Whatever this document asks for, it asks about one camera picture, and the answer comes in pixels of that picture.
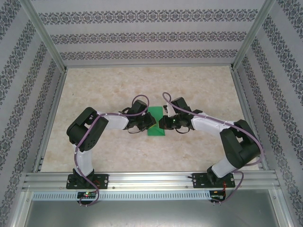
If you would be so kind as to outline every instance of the patterned wallpaper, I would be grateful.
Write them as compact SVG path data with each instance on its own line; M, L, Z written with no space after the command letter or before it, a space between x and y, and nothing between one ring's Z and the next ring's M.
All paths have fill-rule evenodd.
M17 0L0 3L0 227L31 172L60 72Z
M303 226L303 6L278 0L238 68L271 169Z
M34 0L67 66L231 63L264 0Z

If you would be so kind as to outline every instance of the black mounting plate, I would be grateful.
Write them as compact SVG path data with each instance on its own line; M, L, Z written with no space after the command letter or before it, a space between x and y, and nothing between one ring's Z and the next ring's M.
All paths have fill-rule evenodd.
M92 182L97 185L99 189L107 189L108 174L94 174ZM95 189L91 184L88 187L78 183L75 180L74 174L69 174L66 183L66 189Z
M226 188L234 188L236 186L233 174L227 174L220 179L220 182L212 184L208 178L207 173L193 173L191 175L193 179L194 188L223 188L223 183L226 183Z

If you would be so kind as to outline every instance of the green block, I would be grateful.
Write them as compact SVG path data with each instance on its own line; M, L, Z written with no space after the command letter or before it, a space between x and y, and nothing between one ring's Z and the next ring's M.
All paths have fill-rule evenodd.
M148 136L165 136L164 129L159 128L159 120L163 117L162 106L148 107L148 112L156 119L156 124L147 130Z

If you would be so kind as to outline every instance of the marble surface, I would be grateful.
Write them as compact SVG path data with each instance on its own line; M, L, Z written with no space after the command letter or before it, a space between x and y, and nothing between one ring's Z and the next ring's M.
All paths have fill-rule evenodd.
M173 99L184 97L192 110L223 120L243 119L227 66L69 69L41 171L73 169L74 150L66 129L86 107L118 112L131 106L138 94L147 95L151 106L162 106L163 91ZM151 137L147 131L104 131L93 149L95 171L204 171L224 156L220 138L201 131L165 133Z

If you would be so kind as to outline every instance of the enclosure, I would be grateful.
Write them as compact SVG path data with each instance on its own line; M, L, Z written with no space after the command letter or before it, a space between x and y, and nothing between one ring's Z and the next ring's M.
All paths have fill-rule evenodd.
M301 4L1 1L0 226L303 226ZM108 187L96 209L80 207L81 190L66 189L68 126L88 106L118 112L138 94L163 106L165 91L246 120L265 159L242 169L233 198L211 204L222 188L188 176L222 159L219 138L105 131L93 166Z

